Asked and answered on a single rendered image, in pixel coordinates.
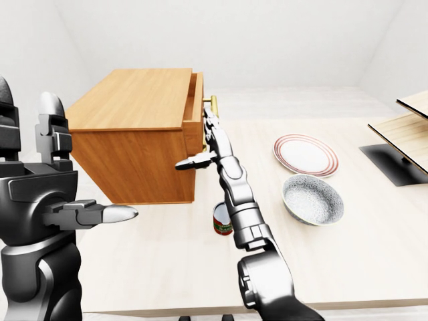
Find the wooden shelf with black base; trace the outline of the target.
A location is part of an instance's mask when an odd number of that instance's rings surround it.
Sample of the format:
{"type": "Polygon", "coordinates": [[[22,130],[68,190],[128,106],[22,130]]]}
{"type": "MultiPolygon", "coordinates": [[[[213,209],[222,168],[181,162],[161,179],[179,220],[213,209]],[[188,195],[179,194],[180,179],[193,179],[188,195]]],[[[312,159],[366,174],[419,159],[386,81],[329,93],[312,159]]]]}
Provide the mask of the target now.
{"type": "Polygon", "coordinates": [[[428,90],[396,103],[408,113],[369,124],[384,143],[360,150],[394,185],[428,184],[428,90]]]}

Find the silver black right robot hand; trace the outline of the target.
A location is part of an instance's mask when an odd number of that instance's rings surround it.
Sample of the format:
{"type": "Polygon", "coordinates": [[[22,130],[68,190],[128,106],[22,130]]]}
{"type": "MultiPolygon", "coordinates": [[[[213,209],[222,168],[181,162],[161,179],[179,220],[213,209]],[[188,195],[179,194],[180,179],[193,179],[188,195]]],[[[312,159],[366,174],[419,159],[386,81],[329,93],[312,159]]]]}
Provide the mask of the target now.
{"type": "Polygon", "coordinates": [[[179,161],[177,170],[206,168],[211,163],[217,165],[219,182],[225,192],[225,202],[230,214],[244,209],[257,208],[258,204],[247,182],[247,172],[234,156],[229,138],[219,124],[219,118],[209,107],[204,108],[205,140],[210,147],[208,152],[200,152],[179,161]]]}

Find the white plate with red rings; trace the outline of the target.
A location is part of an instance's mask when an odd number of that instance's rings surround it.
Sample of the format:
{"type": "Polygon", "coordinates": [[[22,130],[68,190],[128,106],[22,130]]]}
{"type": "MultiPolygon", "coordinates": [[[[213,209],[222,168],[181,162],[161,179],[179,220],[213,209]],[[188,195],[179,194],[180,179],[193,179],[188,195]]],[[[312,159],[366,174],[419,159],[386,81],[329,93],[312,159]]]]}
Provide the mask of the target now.
{"type": "Polygon", "coordinates": [[[286,134],[273,146],[277,160],[294,173],[329,177],[339,169],[337,153],[325,142],[305,134],[286,134]]]}

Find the red and green tin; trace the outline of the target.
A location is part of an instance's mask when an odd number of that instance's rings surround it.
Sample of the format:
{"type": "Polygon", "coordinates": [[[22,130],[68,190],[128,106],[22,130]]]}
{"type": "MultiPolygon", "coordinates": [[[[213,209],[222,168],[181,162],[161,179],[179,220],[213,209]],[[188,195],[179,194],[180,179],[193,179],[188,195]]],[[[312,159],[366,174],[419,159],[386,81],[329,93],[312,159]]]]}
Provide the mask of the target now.
{"type": "Polygon", "coordinates": [[[213,227],[220,235],[229,235],[233,232],[231,220],[224,202],[216,204],[213,209],[213,227]]]}

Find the wooden cabinet drawer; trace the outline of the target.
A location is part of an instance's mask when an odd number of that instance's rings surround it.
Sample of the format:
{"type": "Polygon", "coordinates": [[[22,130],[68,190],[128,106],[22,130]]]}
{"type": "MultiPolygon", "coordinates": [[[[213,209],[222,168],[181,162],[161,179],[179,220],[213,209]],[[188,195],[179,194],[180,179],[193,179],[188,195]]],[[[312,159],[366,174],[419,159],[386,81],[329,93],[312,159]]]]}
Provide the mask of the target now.
{"type": "Polygon", "coordinates": [[[191,75],[183,115],[183,132],[188,156],[203,150],[203,73],[191,75]]]}

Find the patterned grey bowl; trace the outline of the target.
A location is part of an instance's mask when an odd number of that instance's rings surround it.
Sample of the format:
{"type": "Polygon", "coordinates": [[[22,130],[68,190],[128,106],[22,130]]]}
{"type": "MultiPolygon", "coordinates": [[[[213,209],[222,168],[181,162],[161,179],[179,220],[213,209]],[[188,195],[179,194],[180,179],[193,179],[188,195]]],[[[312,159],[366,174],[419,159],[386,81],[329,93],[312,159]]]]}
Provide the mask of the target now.
{"type": "Polygon", "coordinates": [[[282,185],[282,199],[288,213],[306,225],[331,225],[344,215],[338,192],[312,175],[296,174],[287,179],[282,185]]]}

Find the wooden cabinet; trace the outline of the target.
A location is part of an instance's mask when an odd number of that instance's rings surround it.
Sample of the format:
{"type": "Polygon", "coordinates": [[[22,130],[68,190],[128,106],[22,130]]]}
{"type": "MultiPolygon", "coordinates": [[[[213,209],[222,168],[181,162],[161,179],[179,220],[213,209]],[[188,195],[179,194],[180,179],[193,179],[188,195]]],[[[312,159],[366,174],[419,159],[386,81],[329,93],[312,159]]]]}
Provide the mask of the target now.
{"type": "Polygon", "coordinates": [[[113,203],[190,203],[183,115],[190,68],[119,69],[66,110],[72,156],[113,203]]]}

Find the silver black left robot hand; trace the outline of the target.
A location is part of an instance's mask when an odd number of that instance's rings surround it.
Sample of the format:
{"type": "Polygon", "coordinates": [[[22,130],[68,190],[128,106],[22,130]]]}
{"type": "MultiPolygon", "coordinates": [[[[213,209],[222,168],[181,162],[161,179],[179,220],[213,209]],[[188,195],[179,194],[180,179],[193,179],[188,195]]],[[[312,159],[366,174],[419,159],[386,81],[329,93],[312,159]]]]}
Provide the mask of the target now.
{"type": "Polygon", "coordinates": [[[61,231],[135,218],[133,207],[76,200],[78,173],[70,160],[72,136],[62,102],[44,92],[38,109],[35,137],[41,162],[23,163],[19,111],[0,76],[0,239],[8,246],[31,245],[61,231]]]}

